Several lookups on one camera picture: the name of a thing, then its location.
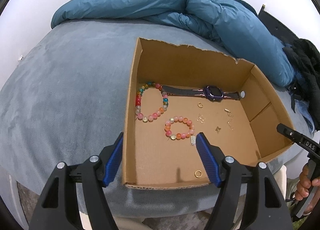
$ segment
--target cardboard box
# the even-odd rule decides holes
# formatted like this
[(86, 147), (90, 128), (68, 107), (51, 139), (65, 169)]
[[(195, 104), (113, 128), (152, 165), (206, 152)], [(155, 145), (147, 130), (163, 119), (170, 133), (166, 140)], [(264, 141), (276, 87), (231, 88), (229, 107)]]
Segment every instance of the cardboard box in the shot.
[[(167, 111), (145, 123), (135, 119), (135, 99), (138, 88), (148, 81), (180, 88), (215, 85), (223, 91), (244, 90), (245, 98), (210, 102), (200, 97), (169, 96)], [(149, 88), (143, 93), (141, 112), (152, 114), (162, 104), (159, 90)], [(197, 121), (199, 114), (205, 117), (203, 124)], [(292, 144), (276, 131), (279, 123), (294, 128), (290, 117), (256, 65), (220, 52), (138, 38), (124, 128), (123, 183), (127, 187), (179, 189), (210, 183), (190, 138), (171, 140), (165, 135), (165, 122), (174, 116), (191, 119), (194, 135), (204, 132), (210, 144), (245, 165), (268, 162)], [(221, 128), (219, 133), (215, 130), (217, 126)], [(188, 127), (174, 123), (171, 130), (183, 133)], [(195, 177), (197, 170), (202, 171), (202, 177)]]

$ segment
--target watch face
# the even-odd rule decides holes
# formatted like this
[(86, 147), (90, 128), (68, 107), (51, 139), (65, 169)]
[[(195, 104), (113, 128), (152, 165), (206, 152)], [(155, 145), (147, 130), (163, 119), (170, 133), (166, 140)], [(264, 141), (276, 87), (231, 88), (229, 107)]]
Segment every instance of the watch face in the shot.
[(216, 96), (216, 97), (222, 97), (222, 92), (218, 87), (214, 87), (214, 86), (209, 86), (209, 90), (211, 95)]

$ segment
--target metal screw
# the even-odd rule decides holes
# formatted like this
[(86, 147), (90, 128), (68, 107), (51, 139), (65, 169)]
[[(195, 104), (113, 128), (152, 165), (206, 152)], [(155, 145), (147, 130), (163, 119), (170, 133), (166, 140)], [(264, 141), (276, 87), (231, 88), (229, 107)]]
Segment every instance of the metal screw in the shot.
[(92, 163), (95, 163), (95, 162), (97, 162), (97, 161), (99, 160), (99, 157), (96, 156), (96, 155), (93, 155), (93, 156), (90, 157), (89, 160), (90, 160)]
[(64, 167), (64, 163), (63, 162), (60, 162), (57, 164), (57, 168), (58, 169), (62, 169)]
[(235, 159), (233, 157), (231, 157), (231, 156), (225, 157), (225, 160), (226, 160), (227, 163), (233, 163), (235, 161)]
[(260, 162), (260, 163), (259, 163), (259, 167), (260, 167), (261, 169), (265, 169), (265, 168), (267, 167), (267, 165), (266, 165), (265, 163), (263, 163), (263, 162)]

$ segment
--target purple smartwatch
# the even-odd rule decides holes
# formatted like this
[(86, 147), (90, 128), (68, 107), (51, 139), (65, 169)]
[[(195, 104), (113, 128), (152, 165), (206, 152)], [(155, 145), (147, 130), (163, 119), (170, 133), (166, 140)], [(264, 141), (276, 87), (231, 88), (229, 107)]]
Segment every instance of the purple smartwatch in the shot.
[(203, 89), (181, 89), (163, 85), (162, 90), (170, 95), (205, 97), (206, 99), (215, 102), (221, 102), (223, 99), (240, 100), (245, 96), (244, 91), (241, 91), (240, 93), (224, 92), (216, 86), (206, 86)]

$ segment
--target multicolored beaded bracelet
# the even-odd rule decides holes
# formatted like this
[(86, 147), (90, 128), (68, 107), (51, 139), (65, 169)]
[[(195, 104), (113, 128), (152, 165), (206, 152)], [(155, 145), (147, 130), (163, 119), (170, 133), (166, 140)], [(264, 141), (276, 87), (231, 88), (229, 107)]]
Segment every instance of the multicolored beaded bracelet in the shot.
[[(163, 106), (160, 107), (159, 110), (157, 110), (153, 114), (151, 114), (149, 116), (144, 116), (141, 113), (141, 98), (142, 98), (143, 92), (151, 86), (154, 86), (156, 89), (158, 89), (161, 92), (162, 98), (163, 98)], [(138, 116), (139, 120), (142, 120), (143, 122), (148, 122), (148, 121), (152, 122), (154, 119), (157, 119), (161, 114), (163, 114), (165, 111), (167, 111), (168, 105), (169, 105), (168, 95), (167, 95), (167, 93), (162, 91), (162, 86), (159, 83), (147, 82), (145, 85), (143, 85), (141, 88), (139, 88), (139, 90), (137, 92), (136, 111), (135, 112), (136, 112), (136, 115)]]
[[(187, 133), (177, 133), (177, 134), (172, 134), (171, 132), (171, 124), (175, 122), (183, 122), (184, 124), (187, 124), (189, 126), (189, 131)], [(175, 139), (185, 139), (189, 138), (192, 134), (195, 132), (195, 126), (192, 124), (192, 121), (189, 120), (188, 118), (183, 118), (183, 117), (171, 117), (168, 121), (165, 122), (165, 127), (164, 127), (165, 135), (167, 137), (170, 137), (172, 140)]]

